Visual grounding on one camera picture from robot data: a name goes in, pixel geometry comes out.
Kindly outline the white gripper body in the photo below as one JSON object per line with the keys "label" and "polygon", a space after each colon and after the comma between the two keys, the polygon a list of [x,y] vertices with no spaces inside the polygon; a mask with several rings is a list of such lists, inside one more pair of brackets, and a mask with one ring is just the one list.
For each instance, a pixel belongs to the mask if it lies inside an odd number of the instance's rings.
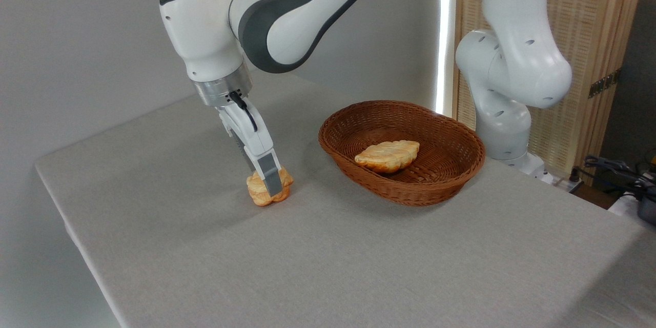
{"label": "white gripper body", "polygon": [[246,104],[246,108],[244,110],[237,104],[229,104],[217,109],[228,135],[236,133],[239,136],[255,164],[257,157],[268,150],[274,150],[274,144],[258,109],[253,104]]}

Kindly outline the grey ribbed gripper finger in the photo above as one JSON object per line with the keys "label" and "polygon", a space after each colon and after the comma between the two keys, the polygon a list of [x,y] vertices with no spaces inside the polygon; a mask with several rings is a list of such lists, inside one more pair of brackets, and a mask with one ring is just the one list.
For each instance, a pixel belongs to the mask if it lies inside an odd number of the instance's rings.
{"label": "grey ribbed gripper finger", "polygon": [[232,133],[232,138],[236,141],[237,146],[239,147],[239,150],[241,154],[244,157],[244,160],[246,161],[247,165],[249,166],[249,169],[251,171],[256,171],[255,165],[253,164],[251,158],[249,157],[248,153],[245,150],[245,146],[243,141],[239,138],[239,136],[236,133]]}
{"label": "grey ribbed gripper finger", "polygon": [[275,150],[268,150],[260,157],[257,157],[254,165],[270,197],[274,197],[283,191],[280,178],[281,166]]}

